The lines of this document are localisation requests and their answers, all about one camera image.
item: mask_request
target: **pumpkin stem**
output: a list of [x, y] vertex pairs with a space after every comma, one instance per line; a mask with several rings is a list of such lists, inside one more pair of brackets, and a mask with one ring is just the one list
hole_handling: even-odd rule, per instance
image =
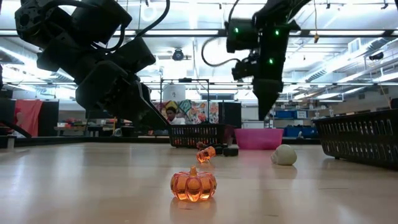
[[191, 171], [189, 172], [189, 176], [190, 177], [196, 177], [197, 175], [198, 175], [197, 168], [194, 165], [192, 165], [191, 166]]

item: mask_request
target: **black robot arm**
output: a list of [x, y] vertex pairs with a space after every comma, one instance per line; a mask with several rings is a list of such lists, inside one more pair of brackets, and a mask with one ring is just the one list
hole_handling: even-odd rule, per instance
[[282, 71], [289, 32], [300, 30], [291, 18], [311, 0], [268, 0], [252, 19], [231, 19], [227, 27], [227, 52], [251, 50], [232, 69], [235, 80], [253, 77], [253, 92], [263, 120], [283, 90]]
[[[135, 123], [150, 122], [154, 128], [168, 125], [150, 102], [150, 89], [136, 75], [155, 63], [155, 57], [141, 37], [143, 32], [122, 46], [132, 17], [115, 0], [54, 0], [44, 5], [22, 0], [21, 4], [15, 13], [19, 37], [43, 49], [38, 54], [38, 68], [53, 72], [62, 68], [74, 78], [79, 105], [88, 111], [107, 110]], [[69, 15], [58, 7], [61, 5], [76, 9]], [[167, 0], [157, 23], [169, 7]], [[109, 49], [100, 46], [110, 41], [118, 27], [118, 43]]]

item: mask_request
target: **white gourd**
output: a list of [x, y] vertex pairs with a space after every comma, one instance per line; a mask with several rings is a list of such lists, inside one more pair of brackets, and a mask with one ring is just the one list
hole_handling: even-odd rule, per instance
[[297, 160], [297, 154], [289, 145], [280, 145], [271, 155], [273, 164], [291, 166]]

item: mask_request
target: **small orange glass object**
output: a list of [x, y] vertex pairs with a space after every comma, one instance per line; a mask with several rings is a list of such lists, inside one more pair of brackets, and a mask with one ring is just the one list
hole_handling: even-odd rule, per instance
[[180, 200], [197, 202], [207, 200], [214, 195], [217, 188], [216, 178], [209, 172], [197, 172], [191, 166], [190, 172], [178, 172], [170, 182], [173, 194]]
[[197, 160], [199, 162], [205, 162], [215, 155], [216, 155], [216, 149], [210, 146], [197, 153]]

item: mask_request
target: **pink plastic tub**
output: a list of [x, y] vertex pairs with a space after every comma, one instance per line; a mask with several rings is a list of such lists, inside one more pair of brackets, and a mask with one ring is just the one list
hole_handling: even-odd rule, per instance
[[274, 150], [282, 144], [283, 129], [235, 129], [239, 149]]

